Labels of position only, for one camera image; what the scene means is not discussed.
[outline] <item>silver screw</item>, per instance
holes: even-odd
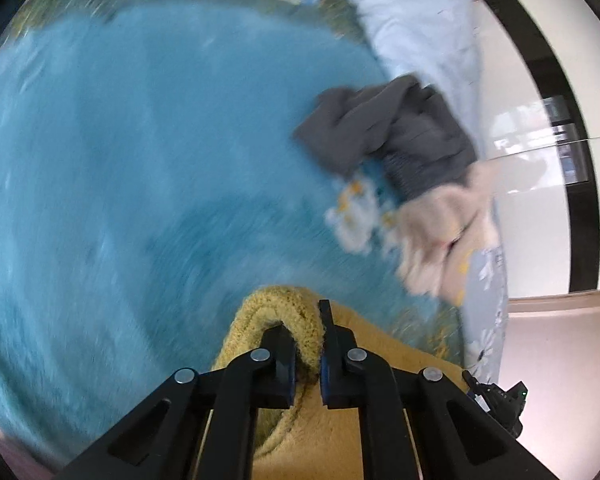
[[[269,352],[269,350],[266,348],[256,348],[255,350],[251,351],[250,355],[251,359],[254,361],[266,361],[271,357],[271,352]]]
[[[181,368],[173,376],[178,384],[190,383],[196,377],[196,373],[191,368]]]
[[[433,366],[425,368],[422,374],[430,383],[437,383],[440,379],[442,379],[442,372]]]
[[[366,352],[362,348],[352,348],[347,352],[347,357],[352,361],[364,361],[366,359]]]

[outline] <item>yellow towel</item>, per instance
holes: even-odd
[[[251,294],[238,311],[214,368],[257,348],[264,331],[280,321],[298,346],[301,380],[290,410],[260,410],[253,480],[353,480],[363,478],[358,410],[327,410],[322,405],[318,370],[323,327],[317,301],[305,288],[269,286]],[[351,309],[331,302],[336,324],[353,330],[361,348],[381,355],[401,370],[440,368],[466,391],[456,365],[403,345]]]

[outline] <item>bed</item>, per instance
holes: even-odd
[[[272,283],[495,381],[502,250],[468,255],[456,302],[411,294],[382,172],[343,180],[291,137],[325,89],[413,73],[484,152],[472,1],[28,0],[0,40],[0,430],[61,466],[208,370]]]

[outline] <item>dark gray garment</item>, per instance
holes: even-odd
[[[413,75],[360,91],[331,88],[294,132],[326,170],[350,177],[367,155],[382,160],[402,198],[464,184],[474,146],[442,95]]]

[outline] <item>black device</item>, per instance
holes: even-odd
[[[504,392],[467,372],[486,413],[437,368],[405,372],[358,348],[318,306],[322,400],[358,410],[365,480],[556,480],[514,437],[524,384]],[[288,409],[295,390],[296,345],[278,325],[226,368],[178,370],[55,480],[248,480],[258,409]],[[1,457],[0,480],[15,480]]]

